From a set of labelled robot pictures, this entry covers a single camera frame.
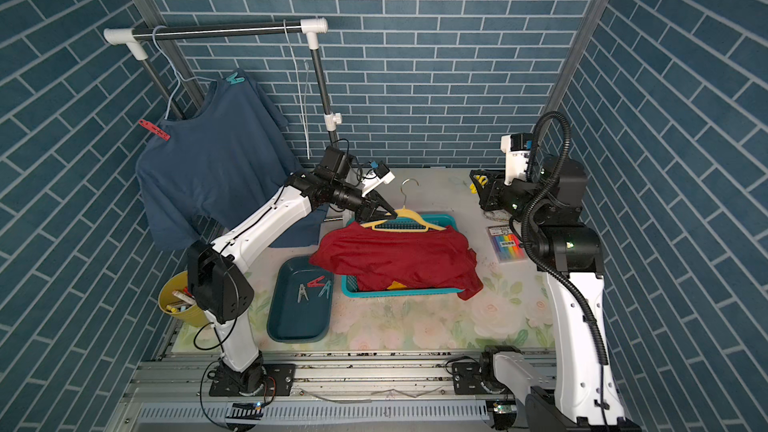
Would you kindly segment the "yellow clothespin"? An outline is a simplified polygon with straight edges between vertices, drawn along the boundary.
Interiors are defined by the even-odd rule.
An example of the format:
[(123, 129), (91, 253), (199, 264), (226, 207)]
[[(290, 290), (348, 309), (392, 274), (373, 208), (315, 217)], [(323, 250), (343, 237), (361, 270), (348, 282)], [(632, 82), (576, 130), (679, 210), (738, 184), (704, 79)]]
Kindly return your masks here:
[(488, 183), (488, 178), (485, 175), (473, 175), (471, 180), (470, 189), (473, 194), (477, 194), (478, 190), (483, 189)]

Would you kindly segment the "yellow plastic hanger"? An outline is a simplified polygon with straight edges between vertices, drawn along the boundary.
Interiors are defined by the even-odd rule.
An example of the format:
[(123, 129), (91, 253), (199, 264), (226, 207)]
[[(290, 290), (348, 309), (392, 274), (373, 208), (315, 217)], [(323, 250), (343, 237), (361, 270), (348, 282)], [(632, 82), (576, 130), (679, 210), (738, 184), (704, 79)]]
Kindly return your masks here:
[(443, 231), (444, 227), (428, 222), (422, 215), (406, 207), (407, 194), (405, 192), (405, 186), (410, 182), (417, 186), (420, 185), (414, 178), (408, 178), (402, 182), (400, 192), (403, 196), (403, 206), (396, 210), (397, 216), (395, 218), (364, 223), (362, 224), (362, 227), (380, 232), (396, 233)]

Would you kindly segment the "red t-shirt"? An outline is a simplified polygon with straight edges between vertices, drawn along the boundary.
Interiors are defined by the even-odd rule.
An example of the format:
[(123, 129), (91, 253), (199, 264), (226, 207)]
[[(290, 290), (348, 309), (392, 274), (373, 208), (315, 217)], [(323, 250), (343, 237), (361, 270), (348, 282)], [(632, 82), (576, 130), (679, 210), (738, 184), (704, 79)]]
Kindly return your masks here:
[(310, 263), (355, 277), (364, 291), (384, 291), (397, 282), (407, 289), (456, 289), (467, 301), (484, 287), (475, 251), (451, 226), (395, 232), (353, 223), (326, 234)]

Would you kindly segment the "grey clothespin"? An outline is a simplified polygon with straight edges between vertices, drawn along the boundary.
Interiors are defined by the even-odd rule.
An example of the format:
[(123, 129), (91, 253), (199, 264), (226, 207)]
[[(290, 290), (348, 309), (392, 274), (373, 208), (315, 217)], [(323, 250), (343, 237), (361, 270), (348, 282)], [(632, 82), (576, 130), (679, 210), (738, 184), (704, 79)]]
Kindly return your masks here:
[(298, 286), (298, 292), (297, 292), (297, 302), (308, 302), (309, 301), (309, 295), (307, 291), (307, 287), (304, 283), (300, 283)]

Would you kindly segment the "yellow t-shirt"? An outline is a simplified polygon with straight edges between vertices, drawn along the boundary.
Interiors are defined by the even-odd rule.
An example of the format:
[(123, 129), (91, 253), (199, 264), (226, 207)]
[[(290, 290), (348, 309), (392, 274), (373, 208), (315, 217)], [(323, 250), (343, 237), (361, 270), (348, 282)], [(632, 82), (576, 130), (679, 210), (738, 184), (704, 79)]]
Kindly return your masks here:
[(400, 282), (393, 281), (388, 287), (388, 290), (407, 290), (408, 287)]

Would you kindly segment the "white wire hanger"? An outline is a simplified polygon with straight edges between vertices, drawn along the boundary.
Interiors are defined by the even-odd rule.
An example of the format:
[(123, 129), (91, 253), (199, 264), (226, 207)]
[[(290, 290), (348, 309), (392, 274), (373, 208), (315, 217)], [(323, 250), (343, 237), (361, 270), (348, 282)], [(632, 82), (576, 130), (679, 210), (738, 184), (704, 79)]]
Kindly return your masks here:
[(306, 91), (306, 88), (302, 86), (302, 82), (300, 79), (300, 71), (299, 71), (299, 64), (298, 59), (295, 54), (294, 46), (291, 42), (291, 39), (289, 37), (288, 33), (288, 24), (285, 19), (282, 20), (282, 28), (283, 28), (283, 34), (286, 38), (287, 45), (289, 47), (289, 51), (291, 54), (291, 60), (294, 65), (294, 75), (295, 75), (295, 84), (297, 89), (297, 99), (298, 99), (298, 105), (300, 109), (300, 121), (303, 128), (303, 136), (304, 136), (304, 142), (305, 142), (305, 153), (306, 158), (310, 160), (312, 158), (312, 151), (311, 151), (311, 142), (310, 142), (310, 134), (309, 134), (309, 120), (308, 120), (308, 113), (307, 113), (307, 104), (305, 101), (305, 95), (304, 92)]

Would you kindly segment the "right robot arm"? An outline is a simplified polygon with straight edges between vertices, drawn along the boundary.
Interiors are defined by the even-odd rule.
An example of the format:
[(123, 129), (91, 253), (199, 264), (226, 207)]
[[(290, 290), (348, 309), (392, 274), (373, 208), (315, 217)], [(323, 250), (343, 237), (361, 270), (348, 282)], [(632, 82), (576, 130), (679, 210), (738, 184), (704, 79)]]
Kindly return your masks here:
[(514, 347), (488, 346), (481, 381), (515, 400), (514, 426), (529, 431), (638, 431), (613, 379), (604, 339), (606, 269), (599, 234), (581, 219), (588, 178), (571, 159), (565, 114), (544, 113), (529, 133), (503, 137), (502, 171), (471, 171), (479, 206), (504, 211), (552, 307), (556, 374), (548, 378)]

